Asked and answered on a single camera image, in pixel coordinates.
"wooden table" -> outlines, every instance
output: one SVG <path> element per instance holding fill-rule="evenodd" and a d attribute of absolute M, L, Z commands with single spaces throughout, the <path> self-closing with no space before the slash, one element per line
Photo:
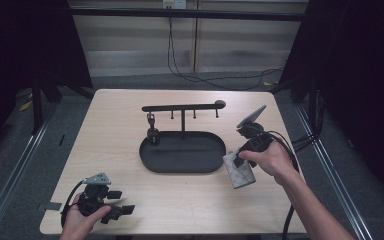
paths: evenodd
<path fill-rule="evenodd" d="M 118 205 L 136 205 L 132 215 L 108 225 L 97 223 L 95 234 L 259 234 L 280 233 L 290 202 L 283 189 L 260 168 L 253 169 L 257 182 L 233 189 L 226 168 L 210 174 L 157 174 L 146 169 L 139 146 L 149 124 L 143 106 L 211 104 L 226 102 L 215 111 L 186 112 L 186 131 L 207 131 L 223 139 L 233 151 L 246 139 L 236 125 L 261 105 L 267 108 L 256 122 L 288 140 L 279 109 L 270 93 L 173 90 L 99 90 L 91 103 L 52 202 L 65 203 L 82 179 L 105 172 L 110 190 L 123 191 Z M 180 113 L 155 112 L 160 131 L 180 131 Z M 60 212 L 46 211 L 40 225 L 44 234 L 61 233 Z M 294 214 L 289 232 L 305 232 Z"/>

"hand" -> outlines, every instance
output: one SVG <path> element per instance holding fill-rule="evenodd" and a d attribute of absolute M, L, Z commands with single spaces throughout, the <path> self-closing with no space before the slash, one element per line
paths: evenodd
<path fill-rule="evenodd" d="M 264 152 L 242 151 L 239 153 L 242 159 L 257 163 L 270 176 L 273 176 L 276 182 L 283 186 L 285 177 L 297 174 L 291 159 L 283 146 L 273 140 L 270 146 Z"/>
<path fill-rule="evenodd" d="M 74 198 L 73 204 L 79 201 L 81 193 Z M 111 206 L 103 206 L 88 217 L 83 216 L 77 204 L 70 207 L 60 239 L 83 240 L 93 229 L 93 225 L 111 211 Z"/>

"black tray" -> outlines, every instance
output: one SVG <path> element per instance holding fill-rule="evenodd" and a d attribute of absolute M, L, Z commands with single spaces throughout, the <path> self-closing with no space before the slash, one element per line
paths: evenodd
<path fill-rule="evenodd" d="M 145 138 L 139 154 L 143 165 L 156 173 L 210 173 L 226 155 L 223 140 L 209 132 L 162 131 L 158 146 Z"/>

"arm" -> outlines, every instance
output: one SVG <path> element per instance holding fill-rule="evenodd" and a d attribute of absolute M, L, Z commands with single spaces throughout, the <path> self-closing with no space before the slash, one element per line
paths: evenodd
<path fill-rule="evenodd" d="M 311 239 L 353 239 L 293 168 L 280 143 L 273 141 L 262 153 L 242 151 L 239 157 L 256 162 L 283 187 Z"/>
<path fill-rule="evenodd" d="M 77 194 L 73 203 L 79 201 L 80 194 Z M 83 240 L 86 239 L 89 232 L 92 231 L 93 225 L 101 218 L 103 218 L 108 212 L 111 211 L 111 206 L 103 206 L 92 215 L 83 216 L 77 204 L 74 204 L 68 210 L 67 218 L 65 220 L 64 228 L 60 236 L 61 240 Z"/>

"forearm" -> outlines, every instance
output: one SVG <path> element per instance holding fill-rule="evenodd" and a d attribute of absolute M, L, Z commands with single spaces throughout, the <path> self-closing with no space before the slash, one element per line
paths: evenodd
<path fill-rule="evenodd" d="M 311 239 L 353 239 L 317 199 L 298 173 L 284 180 L 283 188 Z"/>

